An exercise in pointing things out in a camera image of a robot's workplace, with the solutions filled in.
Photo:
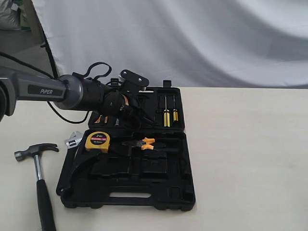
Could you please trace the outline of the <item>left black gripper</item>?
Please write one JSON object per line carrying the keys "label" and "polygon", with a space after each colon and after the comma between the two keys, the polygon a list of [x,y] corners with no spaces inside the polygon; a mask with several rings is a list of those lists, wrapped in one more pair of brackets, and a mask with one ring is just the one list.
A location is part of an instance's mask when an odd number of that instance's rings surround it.
{"label": "left black gripper", "polygon": [[117,118],[127,127],[155,126],[155,119],[146,113],[137,99],[115,89],[103,91],[102,115]]}

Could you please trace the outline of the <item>left grey black robot arm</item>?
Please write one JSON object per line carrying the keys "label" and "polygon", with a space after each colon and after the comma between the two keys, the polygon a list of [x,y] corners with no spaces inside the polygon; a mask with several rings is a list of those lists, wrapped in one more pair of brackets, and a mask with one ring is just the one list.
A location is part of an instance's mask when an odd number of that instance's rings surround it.
{"label": "left grey black robot arm", "polygon": [[132,128],[154,119],[138,101],[138,94],[146,89],[149,80],[124,69],[123,83],[115,88],[101,83],[97,77],[85,78],[73,73],[57,79],[42,77],[2,66],[0,68],[0,116],[12,116],[17,101],[53,102],[62,110],[96,111],[112,116]]}

